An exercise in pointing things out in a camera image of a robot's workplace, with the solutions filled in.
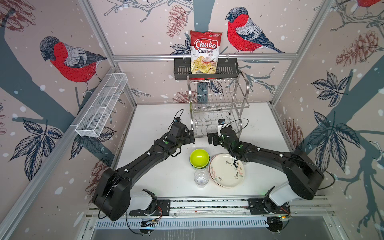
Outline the lime green bowl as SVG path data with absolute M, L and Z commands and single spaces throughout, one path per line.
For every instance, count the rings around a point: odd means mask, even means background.
M 191 166 L 204 167 L 209 165 L 210 155 L 206 150 L 196 149 L 190 154 L 190 164 Z

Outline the white painted ceramic plate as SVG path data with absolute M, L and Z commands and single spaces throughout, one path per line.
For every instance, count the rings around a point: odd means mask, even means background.
M 212 180 L 223 188 L 234 188 L 245 179 L 245 168 L 241 161 L 229 154 L 214 156 L 209 165 Z

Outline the leaf pattern bowl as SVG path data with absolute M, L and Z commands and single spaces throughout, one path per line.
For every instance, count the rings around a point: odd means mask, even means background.
M 206 166 L 204 166 L 204 167 L 196 167 L 196 166 L 193 166 L 193 165 L 192 165 L 192 168 L 193 168 L 194 170 L 196 170 L 196 171 L 199 171 L 199 170 L 206 171 L 206 170 L 209 169 L 209 166 L 206 165 Z

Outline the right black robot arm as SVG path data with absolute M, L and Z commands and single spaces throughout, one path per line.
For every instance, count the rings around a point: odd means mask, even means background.
M 296 198 L 312 200 L 324 180 L 320 168 L 302 151 L 277 152 L 241 142 L 232 126 L 223 127 L 219 133 L 207 133 L 207 137 L 210 145 L 220 145 L 228 151 L 230 159 L 226 164 L 235 168 L 237 177 L 242 162 L 261 164 L 286 175 L 288 181 L 269 189 L 261 205 L 255 207 L 257 210 L 275 213 Z

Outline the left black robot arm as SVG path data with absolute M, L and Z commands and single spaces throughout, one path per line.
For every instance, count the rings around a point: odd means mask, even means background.
M 136 182 L 157 164 L 176 157 L 183 145 L 195 143 L 194 131 L 182 123 L 172 123 L 170 130 L 155 140 L 153 145 L 131 163 L 113 170 L 105 170 L 99 180 L 92 203 L 111 221 L 116 221 L 128 210 L 131 189 Z

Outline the steel two-tier dish rack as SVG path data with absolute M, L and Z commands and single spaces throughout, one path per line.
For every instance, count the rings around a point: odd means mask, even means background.
M 248 124 L 242 114 L 250 106 L 250 85 L 242 72 L 236 78 L 225 79 L 191 80 L 187 76 L 187 85 L 191 128 L 196 138 L 218 132 L 219 119 L 225 119 L 225 126 L 232 126 L 237 136 L 241 135 Z

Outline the red Chuba chips bag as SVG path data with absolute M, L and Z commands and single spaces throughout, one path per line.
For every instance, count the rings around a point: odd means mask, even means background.
M 222 33 L 191 31 L 191 73 L 216 74 Z

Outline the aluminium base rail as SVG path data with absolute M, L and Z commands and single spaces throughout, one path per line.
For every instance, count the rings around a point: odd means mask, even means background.
M 242 217 L 242 216 L 334 216 L 328 199 L 316 196 L 313 200 L 294 199 L 268 214 L 256 196 L 217 198 L 169 198 L 158 199 L 158 207 L 149 218 L 197 218 L 197 217 Z

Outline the black wall basket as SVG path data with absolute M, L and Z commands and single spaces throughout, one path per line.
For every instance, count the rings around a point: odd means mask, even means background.
M 187 76 L 192 79 L 225 79 L 236 78 L 239 71 L 236 58 L 218 59 L 217 62 L 204 62 L 202 57 L 191 62 L 191 59 L 175 59 L 174 77 L 175 80 L 187 80 Z

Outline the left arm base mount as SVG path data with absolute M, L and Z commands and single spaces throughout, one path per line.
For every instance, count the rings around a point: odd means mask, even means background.
M 170 214 L 171 201 L 159 200 L 152 201 L 145 210 L 132 210 L 129 212 L 130 217 L 160 217 Z

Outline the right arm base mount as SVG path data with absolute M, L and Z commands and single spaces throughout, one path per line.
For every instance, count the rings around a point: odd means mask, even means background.
M 278 206 L 270 200 L 248 199 L 247 210 L 251 215 L 290 215 L 291 209 L 288 203 Z

